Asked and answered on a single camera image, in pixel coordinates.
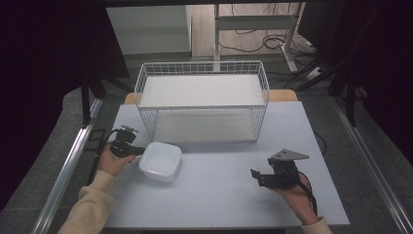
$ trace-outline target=metal rail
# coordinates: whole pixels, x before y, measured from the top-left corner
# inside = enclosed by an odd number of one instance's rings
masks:
[[[48,200],[43,207],[42,212],[40,213],[36,224],[31,231],[32,234],[47,233],[52,221],[55,217],[58,205],[60,204],[61,198],[66,191],[67,185],[69,184],[70,179],[72,178],[73,172],[76,169],[76,165],[79,161],[80,155],[82,154],[83,148],[85,147],[86,141],[94,127],[95,117],[101,106],[102,100],[95,99],[91,107],[91,122],[85,128],[79,131],[79,134],[76,136],[76,139],[70,149],[69,154],[67,155],[66,161],[63,164],[63,167],[58,175],[55,185],[52,188],[51,193],[49,194]]]
[[[395,224],[397,225],[400,233],[402,234],[411,234],[413,233],[412,223],[407,216],[404,207],[402,207],[400,201],[395,195],[394,191],[390,187],[389,183],[386,181],[383,176],[379,166],[377,165],[374,157],[371,155],[368,150],[367,145],[364,143],[361,135],[358,133],[357,127],[353,127],[350,121],[347,119],[344,106],[339,97],[334,99],[334,104],[336,111],[339,114],[341,121],[344,124],[347,132],[353,144],[355,145],[358,155],[360,156],[362,162],[364,163],[365,168],[370,173],[371,178],[373,179],[374,184],[376,185],[377,190],[379,191],[381,197],[383,198],[388,210],[390,211]]]

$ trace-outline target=robotic hand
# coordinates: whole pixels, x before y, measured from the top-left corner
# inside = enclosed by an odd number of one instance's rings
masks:
[[[301,182],[298,169],[294,163],[294,160],[308,158],[310,158],[308,155],[283,149],[268,159],[268,164],[274,170],[272,175],[261,175],[260,172],[253,169],[251,169],[251,175],[258,180],[260,186],[268,188],[289,189],[296,185],[300,186],[306,192],[313,204],[313,210],[317,214],[316,198],[313,192]]]
[[[112,153],[120,158],[125,158],[131,154],[133,155],[141,155],[145,151],[145,148],[142,147],[135,147],[132,146],[131,144],[133,143],[134,139],[136,138],[136,135],[133,134],[133,132],[137,132],[137,130],[122,125],[123,129],[116,129],[113,130],[112,133],[117,133],[116,138],[112,141],[112,144],[110,146],[110,151]]]

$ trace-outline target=wrist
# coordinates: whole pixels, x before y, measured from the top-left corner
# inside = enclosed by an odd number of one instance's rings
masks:
[[[297,211],[295,215],[303,225],[312,225],[319,222],[319,218],[311,208]]]

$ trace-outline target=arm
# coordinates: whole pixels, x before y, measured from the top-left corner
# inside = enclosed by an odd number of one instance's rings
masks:
[[[310,182],[306,177],[300,174],[301,181],[307,186]],[[324,217],[317,217],[313,211],[311,202],[307,194],[298,185],[291,189],[272,189],[276,191],[286,201],[289,207],[294,211],[298,219],[301,220],[301,228],[306,234],[331,234]]]
[[[109,144],[105,145],[94,181],[89,186],[82,187],[79,201],[58,233],[99,233],[102,230],[113,206],[110,193],[115,184],[115,176],[135,159],[132,155],[117,158],[109,148]]]

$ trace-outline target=wall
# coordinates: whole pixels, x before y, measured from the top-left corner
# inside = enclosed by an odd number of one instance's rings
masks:
[[[124,55],[190,51],[185,6],[106,10]]]

